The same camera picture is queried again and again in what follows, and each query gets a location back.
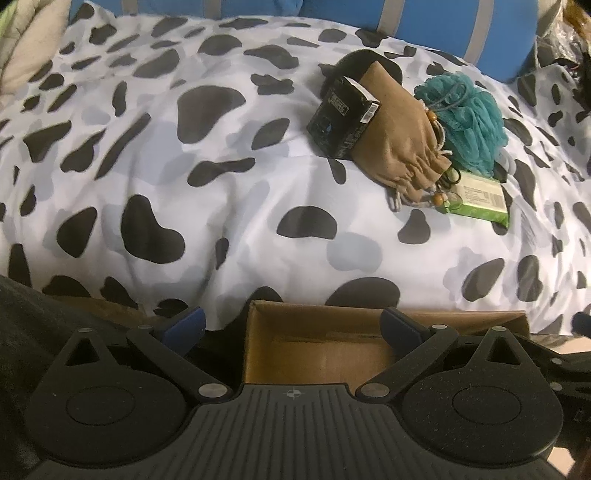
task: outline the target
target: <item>black box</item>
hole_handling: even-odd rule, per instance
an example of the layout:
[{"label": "black box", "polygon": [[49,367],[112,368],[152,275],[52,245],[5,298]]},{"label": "black box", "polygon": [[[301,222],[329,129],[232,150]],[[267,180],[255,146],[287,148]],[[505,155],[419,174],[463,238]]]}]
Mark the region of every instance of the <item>black box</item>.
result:
[{"label": "black box", "polygon": [[364,87],[348,77],[339,77],[330,87],[307,130],[330,158],[348,158],[369,121],[379,108]]}]

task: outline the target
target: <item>ribbed surface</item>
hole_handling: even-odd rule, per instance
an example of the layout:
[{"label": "ribbed surface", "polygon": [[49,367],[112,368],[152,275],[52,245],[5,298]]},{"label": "ribbed surface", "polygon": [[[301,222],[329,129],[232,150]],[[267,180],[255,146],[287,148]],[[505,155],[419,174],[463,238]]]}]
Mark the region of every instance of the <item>ribbed surface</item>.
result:
[{"label": "ribbed surface", "polygon": [[409,439],[388,407],[360,403],[341,385],[247,385],[236,400],[199,408],[185,432],[151,458],[103,471],[46,462],[27,480],[361,478],[563,479],[541,460],[492,470],[442,460]]}]

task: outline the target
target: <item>metal rivet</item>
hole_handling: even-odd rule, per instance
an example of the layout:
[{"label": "metal rivet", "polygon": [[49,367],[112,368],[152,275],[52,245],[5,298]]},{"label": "metal rivet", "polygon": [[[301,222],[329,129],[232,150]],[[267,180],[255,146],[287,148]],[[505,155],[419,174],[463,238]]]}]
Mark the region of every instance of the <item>metal rivet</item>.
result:
[{"label": "metal rivet", "polygon": [[368,398],[382,398],[390,393],[390,389],[381,383],[368,383],[361,387],[361,393]]},{"label": "metal rivet", "polygon": [[206,398],[219,398],[228,393],[228,388],[220,383],[206,383],[199,387],[199,395]]}]

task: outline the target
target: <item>blue pillow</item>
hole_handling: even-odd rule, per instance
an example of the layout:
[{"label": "blue pillow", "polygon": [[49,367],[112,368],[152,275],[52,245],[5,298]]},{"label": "blue pillow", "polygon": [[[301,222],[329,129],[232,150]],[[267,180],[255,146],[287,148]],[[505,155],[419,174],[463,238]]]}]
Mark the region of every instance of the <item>blue pillow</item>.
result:
[{"label": "blue pillow", "polygon": [[[93,0],[115,15],[155,14],[226,18],[238,15],[275,15],[295,17],[302,0]],[[72,0],[73,18],[84,0]]]},{"label": "blue pillow", "polygon": [[534,45],[538,0],[304,0],[300,16],[445,51],[509,82]]}]

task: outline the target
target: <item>cow print blanket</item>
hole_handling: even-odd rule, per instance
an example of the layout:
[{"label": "cow print blanket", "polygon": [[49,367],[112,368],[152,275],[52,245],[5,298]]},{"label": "cow print blanket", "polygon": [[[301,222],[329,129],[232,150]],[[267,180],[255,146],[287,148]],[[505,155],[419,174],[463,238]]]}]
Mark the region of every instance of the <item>cow print blanket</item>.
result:
[{"label": "cow print blanket", "polygon": [[[392,213],[305,126],[324,76],[375,48],[409,91],[461,70],[496,98],[511,224]],[[302,18],[115,18],[84,4],[0,115],[0,272],[47,294],[208,328],[251,299],[526,310],[570,333],[591,308],[591,119],[559,66],[503,85],[441,51]]]}]

